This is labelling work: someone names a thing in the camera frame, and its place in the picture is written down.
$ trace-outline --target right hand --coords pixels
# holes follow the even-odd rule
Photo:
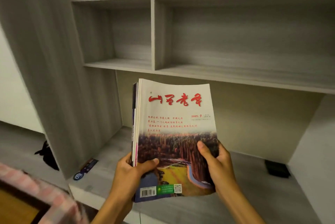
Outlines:
[[[208,147],[202,142],[197,143],[200,154],[206,159],[210,176],[215,184],[216,192],[220,198],[224,198],[227,189],[237,189],[234,169],[230,153],[219,142],[219,156],[214,158]]]

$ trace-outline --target black bag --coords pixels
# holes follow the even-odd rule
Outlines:
[[[48,145],[47,141],[44,142],[42,150],[37,151],[35,154],[40,154],[41,156],[43,156],[43,161],[49,167],[52,167],[54,170],[59,171],[59,168],[57,166],[57,163],[55,161],[55,158],[52,154],[52,151],[51,151],[50,146]]]

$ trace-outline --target black object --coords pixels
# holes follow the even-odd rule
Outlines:
[[[54,170],[59,171],[59,168],[57,166],[57,163],[55,161],[55,158],[52,154],[52,151],[51,151],[50,146],[48,145],[47,141],[44,142],[42,150],[37,151],[35,154],[39,154],[39,155],[43,156],[43,161],[49,167],[52,167]]]
[[[285,164],[265,160],[265,166],[270,175],[283,177],[283,178],[288,178],[289,176],[291,176]]]

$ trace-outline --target green label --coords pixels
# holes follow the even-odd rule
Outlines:
[[[173,194],[173,193],[174,193],[174,185],[173,184],[158,185],[157,186],[157,195]]]

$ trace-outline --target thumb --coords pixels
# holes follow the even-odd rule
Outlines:
[[[157,167],[159,163],[159,160],[156,158],[156,159],[153,159],[153,160],[150,160],[150,161],[146,161],[142,164],[138,164],[136,166],[136,169],[138,169],[141,173],[141,175],[145,174],[146,172],[149,172],[151,170],[153,170],[155,167]]]
[[[202,141],[198,141],[197,147],[200,154],[206,159],[208,165],[216,161],[214,156],[210,153],[208,147]]]

